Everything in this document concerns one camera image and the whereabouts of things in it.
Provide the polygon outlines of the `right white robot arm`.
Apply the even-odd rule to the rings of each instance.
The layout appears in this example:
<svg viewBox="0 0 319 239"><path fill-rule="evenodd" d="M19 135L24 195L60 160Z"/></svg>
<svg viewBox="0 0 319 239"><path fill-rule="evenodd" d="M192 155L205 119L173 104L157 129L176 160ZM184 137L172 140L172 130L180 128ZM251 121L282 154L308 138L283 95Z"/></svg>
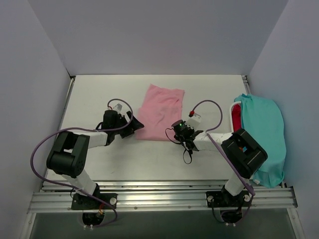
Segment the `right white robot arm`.
<svg viewBox="0 0 319 239"><path fill-rule="evenodd" d="M174 131L175 144L182 145L190 157L194 151L217 150L226 160L233 175L221 193L224 204L234 205L245 189L249 196L255 196L249 180L268 158L266 151L242 128L230 133L212 133L210 129L196 130L198 125L199 123L188 125L183 120L173 123L171 129Z"/></svg>

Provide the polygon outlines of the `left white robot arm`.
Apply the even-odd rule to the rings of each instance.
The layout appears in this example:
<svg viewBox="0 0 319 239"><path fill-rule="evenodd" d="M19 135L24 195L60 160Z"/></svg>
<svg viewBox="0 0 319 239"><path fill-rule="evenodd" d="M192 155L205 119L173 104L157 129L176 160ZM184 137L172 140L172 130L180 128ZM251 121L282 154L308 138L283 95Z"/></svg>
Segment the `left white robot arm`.
<svg viewBox="0 0 319 239"><path fill-rule="evenodd" d="M103 121L94 132L75 133L64 131L58 134L46 161L48 169L64 177L77 192L83 195L83 204L89 209L100 205L101 196L96 184L85 171L85 163L90 148L108 146L115 136L126 138L136 130L144 128L131 112L127 112L130 121L118 110L106 110Z"/></svg>

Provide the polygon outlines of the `red garment in basket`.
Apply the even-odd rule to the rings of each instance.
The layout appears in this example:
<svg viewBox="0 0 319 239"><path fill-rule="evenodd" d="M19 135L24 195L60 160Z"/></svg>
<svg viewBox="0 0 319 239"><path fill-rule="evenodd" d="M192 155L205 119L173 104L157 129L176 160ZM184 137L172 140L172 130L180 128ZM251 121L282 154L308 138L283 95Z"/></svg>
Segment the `red garment in basket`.
<svg viewBox="0 0 319 239"><path fill-rule="evenodd" d="M239 104L234 105L232 112L232 123L233 123L233 130L237 131L242 128L241 124L241 106Z"/></svg>

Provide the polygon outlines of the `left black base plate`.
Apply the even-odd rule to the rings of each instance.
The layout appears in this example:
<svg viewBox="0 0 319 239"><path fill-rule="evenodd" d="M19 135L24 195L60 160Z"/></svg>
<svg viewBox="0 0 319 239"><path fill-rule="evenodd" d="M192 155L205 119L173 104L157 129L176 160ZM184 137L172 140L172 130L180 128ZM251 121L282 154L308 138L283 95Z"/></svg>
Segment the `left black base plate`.
<svg viewBox="0 0 319 239"><path fill-rule="evenodd" d="M117 206L117 197L116 193L102 193L100 195L100 200L108 203L113 208ZM74 194L71 204L72 210L97 210L100 209L102 202L92 197L84 196L81 194Z"/></svg>

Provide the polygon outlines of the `teal t shirt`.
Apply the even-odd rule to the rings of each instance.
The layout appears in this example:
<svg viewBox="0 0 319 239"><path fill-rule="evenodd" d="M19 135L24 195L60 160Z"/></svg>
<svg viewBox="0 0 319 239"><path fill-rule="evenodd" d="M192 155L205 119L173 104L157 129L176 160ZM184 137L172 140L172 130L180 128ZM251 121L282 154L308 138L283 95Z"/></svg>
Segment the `teal t shirt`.
<svg viewBox="0 0 319 239"><path fill-rule="evenodd" d="M267 188L278 186L285 177L286 144L284 120L273 100L252 94L234 99L241 103L241 126L266 151L268 158L254 173L253 180Z"/></svg>

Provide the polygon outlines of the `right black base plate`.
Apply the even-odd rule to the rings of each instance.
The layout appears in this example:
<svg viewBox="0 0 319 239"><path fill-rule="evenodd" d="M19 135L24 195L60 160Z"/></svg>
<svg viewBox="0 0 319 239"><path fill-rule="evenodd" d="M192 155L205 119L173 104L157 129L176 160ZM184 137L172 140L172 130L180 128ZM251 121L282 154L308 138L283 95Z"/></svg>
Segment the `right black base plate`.
<svg viewBox="0 0 319 239"><path fill-rule="evenodd" d="M205 194L207 206L210 208L237 208L250 204L247 191L242 191L236 196L232 196L228 191L207 191Z"/></svg>

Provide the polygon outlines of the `white laundry basket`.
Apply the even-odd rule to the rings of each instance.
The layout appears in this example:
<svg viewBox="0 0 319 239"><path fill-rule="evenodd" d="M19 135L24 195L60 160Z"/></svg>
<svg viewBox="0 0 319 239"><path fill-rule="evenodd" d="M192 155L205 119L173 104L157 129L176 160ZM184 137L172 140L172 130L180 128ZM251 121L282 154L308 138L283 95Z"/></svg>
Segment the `white laundry basket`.
<svg viewBox="0 0 319 239"><path fill-rule="evenodd" d="M236 105L236 104L239 104L239 105L241 106L241 102L234 102L234 103L230 106L230 109L229 109L230 125L231 125L231 130L232 130L232 132L234 132L234 130L233 130L233 123L232 123L231 112L232 112L232 109L233 109L234 105Z"/></svg>

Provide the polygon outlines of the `aluminium mounting rail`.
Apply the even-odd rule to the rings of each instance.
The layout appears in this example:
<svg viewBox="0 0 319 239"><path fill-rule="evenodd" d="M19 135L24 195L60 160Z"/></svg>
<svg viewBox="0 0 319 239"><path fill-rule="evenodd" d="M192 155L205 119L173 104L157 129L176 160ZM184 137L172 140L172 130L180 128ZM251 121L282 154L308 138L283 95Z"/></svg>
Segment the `aluminium mounting rail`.
<svg viewBox="0 0 319 239"><path fill-rule="evenodd" d="M224 180L195 181L99 181L102 192L116 193L117 212L201 211L207 210L208 191L219 191ZM293 188L254 186L252 209L281 209L298 206ZM70 213L67 187L44 183L34 193L29 213Z"/></svg>

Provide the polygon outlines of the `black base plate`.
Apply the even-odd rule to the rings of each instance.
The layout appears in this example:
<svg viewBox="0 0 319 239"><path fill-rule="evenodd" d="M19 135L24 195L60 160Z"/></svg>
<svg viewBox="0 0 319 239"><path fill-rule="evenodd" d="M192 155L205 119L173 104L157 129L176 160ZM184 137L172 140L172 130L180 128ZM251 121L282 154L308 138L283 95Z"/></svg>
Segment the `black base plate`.
<svg viewBox="0 0 319 239"><path fill-rule="evenodd" d="M117 206L117 197L116 193L102 193L100 195L100 200L108 203L113 208ZM102 202L92 197L84 196L81 194L74 194L71 204L72 210L97 210L100 209Z"/></svg>
<svg viewBox="0 0 319 239"><path fill-rule="evenodd" d="M247 191L242 191L236 196L232 196L228 191L207 191L205 194L207 206L210 208L237 208L250 204Z"/></svg>

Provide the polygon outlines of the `pink t shirt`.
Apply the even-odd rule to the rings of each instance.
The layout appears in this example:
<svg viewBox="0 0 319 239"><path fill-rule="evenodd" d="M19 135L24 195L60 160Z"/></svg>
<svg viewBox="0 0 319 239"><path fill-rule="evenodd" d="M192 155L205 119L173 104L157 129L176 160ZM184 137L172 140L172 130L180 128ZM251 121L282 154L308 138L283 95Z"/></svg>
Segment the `pink t shirt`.
<svg viewBox="0 0 319 239"><path fill-rule="evenodd" d="M144 128L136 131L137 140L169 141L174 133L167 128L182 118L184 90L161 88L151 84L146 92L137 119Z"/></svg>

